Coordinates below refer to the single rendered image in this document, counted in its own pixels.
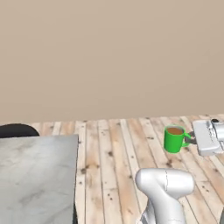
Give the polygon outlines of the green mug of coffee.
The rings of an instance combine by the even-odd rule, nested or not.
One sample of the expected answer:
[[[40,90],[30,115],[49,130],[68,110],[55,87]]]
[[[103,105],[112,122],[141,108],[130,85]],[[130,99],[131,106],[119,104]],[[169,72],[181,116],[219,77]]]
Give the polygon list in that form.
[[[191,136],[186,133],[185,129],[181,126],[170,125],[164,129],[164,149],[172,154],[179,153],[182,147],[187,147],[189,143],[186,139]]]

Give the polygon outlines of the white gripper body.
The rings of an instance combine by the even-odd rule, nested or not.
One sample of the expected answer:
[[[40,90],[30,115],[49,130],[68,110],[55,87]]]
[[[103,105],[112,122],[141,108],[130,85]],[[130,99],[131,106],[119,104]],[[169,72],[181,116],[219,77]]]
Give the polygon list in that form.
[[[224,153],[224,122],[217,119],[192,123],[193,132],[202,157]]]

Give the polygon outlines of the black round stool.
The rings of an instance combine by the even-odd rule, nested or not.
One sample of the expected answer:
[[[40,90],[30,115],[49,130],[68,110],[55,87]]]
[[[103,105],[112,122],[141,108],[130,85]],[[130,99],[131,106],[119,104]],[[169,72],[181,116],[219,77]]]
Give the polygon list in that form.
[[[0,138],[9,137],[38,137],[39,133],[30,125],[11,123],[0,125]]]

